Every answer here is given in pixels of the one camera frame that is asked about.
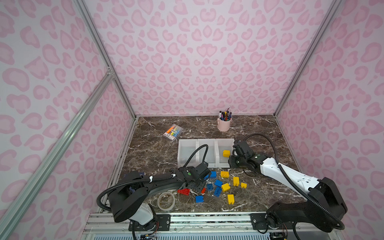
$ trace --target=wire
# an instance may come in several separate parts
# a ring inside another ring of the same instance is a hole
[[[172,179],[174,176],[171,175],[169,177],[159,177],[159,178],[152,178],[152,182],[158,182],[158,181],[164,181],[164,180],[169,180],[169,179]],[[122,187],[122,186],[125,186],[125,185],[132,185],[132,184],[137,184],[137,183],[143,183],[143,182],[150,182],[150,179],[135,179],[135,180],[131,180],[131,181],[128,181],[128,182],[122,182],[122,183],[118,183],[106,190],[104,190],[102,193],[99,194],[99,196],[97,197],[96,199],[96,203],[99,207],[101,207],[102,209],[106,210],[106,211],[109,211],[111,212],[112,209],[109,207],[109,206],[106,206],[105,204],[103,204],[101,202],[101,198],[114,191],[115,189],[119,188],[119,187]]]
[[[310,201],[313,205],[315,205],[316,207],[320,208],[325,214],[327,214],[328,216],[330,216],[333,220],[335,220],[337,223],[338,223],[338,226],[335,226],[334,228],[335,229],[338,229],[338,230],[344,230],[345,229],[345,225],[344,223],[338,218],[336,217],[333,213],[331,213],[328,209],[326,209],[325,207],[323,207],[321,204],[319,204],[316,200],[314,200],[312,197],[310,197],[308,194],[306,194],[305,192],[303,192],[291,179],[290,177],[288,176],[288,174],[284,171],[283,169],[283,166],[281,166],[281,163],[278,161],[278,156],[277,156],[277,150],[275,148],[275,145],[272,143],[272,141],[267,137],[265,136],[264,134],[261,134],[261,133],[254,133],[254,134],[251,134],[249,136],[247,136],[245,140],[247,140],[249,137],[252,137],[252,136],[262,136],[262,137],[265,137],[268,142],[271,144],[272,146],[272,149],[273,149],[273,152],[275,154],[275,161],[276,161],[276,164],[277,166],[279,167],[281,173],[283,174],[283,176],[285,177],[285,179],[289,182],[289,184],[292,185],[292,187],[298,192],[300,193],[304,198],[306,198],[308,201]]]
[[[285,230],[286,230],[286,236],[285,236],[285,238],[288,239],[288,228],[287,228],[287,226],[285,225],[285,223],[283,223],[283,225],[285,226]]]
[[[133,237],[133,240],[137,240],[136,235],[135,235],[135,223],[136,223],[136,221],[132,220],[132,237]]]
[[[297,232],[296,232],[296,224],[297,224],[297,222],[293,222],[293,224],[292,224],[293,234],[295,235],[297,240],[301,240],[299,235],[297,235]]]
[[[257,224],[259,223],[265,223],[265,232],[261,232],[258,228],[257,228]],[[258,221],[255,223],[255,227],[256,227],[256,230],[261,233],[261,234],[266,234],[266,232],[268,231],[268,222],[267,221]]]
[[[203,162],[205,162],[205,156],[206,156],[206,154],[207,154],[207,152],[208,152],[208,145],[207,145],[207,144],[203,144],[203,145],[201,145],[200,147],[198,147],[198,148],[191,154],[191,156],[188,158],[187,162],[184,164],[183,167],[186,167],[186,166],[188,165],[188,163],[191,161],[192,157],[193,157],[193,156],[194,156],[200,149],[202,149],[203,147],[207,147],[207,148],[205,149],[204,156],[203,156]]]
[[[272,149],[273,149],[273,153],[275,154],[275,160],[277,162],[277,150],[275,148],[275,145],[272,143],[271,139],[269,139],[269,137],[265,136],[264,134],[262,133],[254,133],[254,134],[251,134],[249,136],[247,136],[246,138],[244,138],[243,141],[246,141],[248,138],[252,137],[252,136],[262,136],[264,138],[266,138],[268,140],[268,142],[271,144],[272,146]]]
[[[245,173],[245,175],[248,175],[248,176],[250,176],[250,177],[256,177],[256,175],[257,174],[255,174],[255,175],[250,175],[250,174],[248,174],[245,170],[243,170],[243,173]]]

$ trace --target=marble table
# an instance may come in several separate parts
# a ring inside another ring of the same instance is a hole
[[[176,123],[184,128],[181,139],[197,138],[234,138],[244,139],[252,133],[263,133],[274,142],[280,162],[298,169],[291,152],[281,134],[281,130],[272,115],[234,116],[231,128],[227,132],[217,129],[215,116],[183,116],[183,117],[140,117],[125,159],[120,178],[130,171],[145,172],[146,175],[162,174],[177,168],[178,142],[170,142],[162,137],[169,127]],[[251,137],[248,144],[255,152],[273,155],[272,147],[262,137]],[[211,169],[217,171],[219,180],[230,183],[231,189],[220,197],[213,191],[206,191],[204,202],[196,203],[195,196],[201,195],[191,191],[189,196],[171,190],[176,198],[172,212],[221,212],[221,211],[265,211],[277,201],[283,203],[302,202],[304,199],[285,185],[261,174],[247,176],[242,169],[230,169],[230,178],[220,177],[220,171],[228,169]],[[233,187],[232,177],[240,177],[240,182],[247,183],[246,189]],[[234,194],[235,204],[229,205],[227,194]],[[152,204],[157,212],[159,194],[149,196],[145,202]]]

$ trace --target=white plastic bin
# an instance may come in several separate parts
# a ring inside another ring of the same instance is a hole
[[[232,155],[233,143],[235,140],[233,138],[217,138],[216,141],[217,141],[217,152],[218,152],[217,167],[229,167],[229,163],[228,163],[229,158],[223,157],[223,151],[229,150]]]
[[[179,149],[177,152],[177,167],[182,167],[191,156],[191,154],[198,148],[197,139],[180,139],[179,140]],[[199,152],[197,152],[191,161],[188,163],[188,166],[197,166],[199,157]]]
[[[216,139],[211,138],[211,139],[198,139],[197,140],[199,147],[201,145],[207,144],[208,145],[208,152],[207,155],[205,156],[205,161],[208,163],[208,167],[216,167],[216,147],[215,147],[215,142]],[[199,150],[199,159],[198,159],[198,164],[203,162],[203,156],[205,153],[205,147]]]

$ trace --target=wallpaper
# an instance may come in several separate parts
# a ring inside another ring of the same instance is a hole
[[[105,73],[71,0],[0,2],[0,218]]]
[[[331,0],[85,1],[136,114],[273,113]]]
[[[278,117],[304,172],[337,184],[346,240],[384,236],[383,11],[345,3]]]
[[[108,183],[132,119],[111,83],[10,240],[79,239]]]

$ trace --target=pen holder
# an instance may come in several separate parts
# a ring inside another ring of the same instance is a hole
[[[232,118],[229,121],[223,121],[220,118],[217,118],[217,129],[222,132],[226,132],[229,130],[229,126],[231,122],[232,122]]]

